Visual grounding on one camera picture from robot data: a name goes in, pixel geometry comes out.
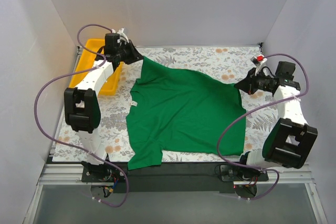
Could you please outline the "green t-shirt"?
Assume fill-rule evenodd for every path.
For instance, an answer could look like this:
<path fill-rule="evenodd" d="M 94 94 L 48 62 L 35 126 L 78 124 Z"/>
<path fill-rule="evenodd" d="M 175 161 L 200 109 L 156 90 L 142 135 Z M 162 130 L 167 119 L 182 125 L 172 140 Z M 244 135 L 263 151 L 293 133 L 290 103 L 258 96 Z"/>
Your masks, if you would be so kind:
<path fill-rule="evenodd" d="M 130 94 L 130 170 L 160 165 L 164 151 L 224 156 L 243 152 L 246 111 L 232 84 L 145 58 Z"/>

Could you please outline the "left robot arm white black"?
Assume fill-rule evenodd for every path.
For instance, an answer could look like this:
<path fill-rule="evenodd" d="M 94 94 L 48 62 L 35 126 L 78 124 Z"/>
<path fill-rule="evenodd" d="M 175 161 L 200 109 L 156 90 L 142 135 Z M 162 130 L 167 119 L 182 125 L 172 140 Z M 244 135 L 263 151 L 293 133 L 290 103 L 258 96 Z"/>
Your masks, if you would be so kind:
<path fill-rule="evenodd" d="M 87 163 L 97 165 L 93 175 L 100 182 L 111 178 L 112 170 L 103 164 L 107 152 L 99 135 L 101 111 L 98 95 L 114 95 L 123 64 L 143 60 L 123 28 L 103 39 L 89 39 L 76 68 L 77 74 L 64 91 L 65 121 L 88 151 Z"/>

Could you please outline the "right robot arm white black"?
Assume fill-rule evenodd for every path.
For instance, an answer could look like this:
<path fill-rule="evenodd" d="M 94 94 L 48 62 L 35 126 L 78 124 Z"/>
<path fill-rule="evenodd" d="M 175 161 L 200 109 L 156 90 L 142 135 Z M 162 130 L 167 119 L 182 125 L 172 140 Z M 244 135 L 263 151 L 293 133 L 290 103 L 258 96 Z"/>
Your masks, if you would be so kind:
<path fill-rule="evenodd" d="M 281 61 L 274 74 L 264 73 L 265 60 L 256 62 L 247 76 L 234 85 L 248 95 L 258 90 L 272 93 L 277 102 L 278 121 L 264 142 L 263 148 L 247 152 L 240 158 L 238 176 L 251 180 L 256 174 L 255 166 L 270 168 L 282 166 L 300 169 L 318 136 L 315 127 L 308 125 L 303 116 L 298 95 L 300 84 L 294 81 L 294 63 Z"/>

